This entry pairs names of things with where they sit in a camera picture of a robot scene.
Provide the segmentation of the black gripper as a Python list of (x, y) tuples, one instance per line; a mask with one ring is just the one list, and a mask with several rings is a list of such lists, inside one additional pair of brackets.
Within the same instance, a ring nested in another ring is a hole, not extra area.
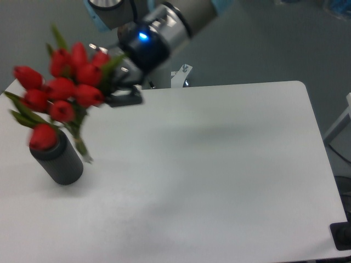
[(141, 105), (143, 97), (135, 85), (143, 84), (143, 74), (148, 75), (169, 58), (169, 46), (149, 22), (119, 26), (117, 36), (125, 57), (112, 72), (112, 86), (127, 88), (127, 93), (110, 94), (105, 103), (110, 107)]

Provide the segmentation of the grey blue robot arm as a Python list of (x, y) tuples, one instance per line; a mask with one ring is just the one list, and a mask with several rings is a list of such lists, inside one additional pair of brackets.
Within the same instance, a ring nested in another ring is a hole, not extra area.
[(105, 103), (122, 107), (143, 103), (137, 85), (182, 49), (232, 1), (85, 1), (101, 31), (130, 25), (117, 44), (122, 61), (107, 75)]

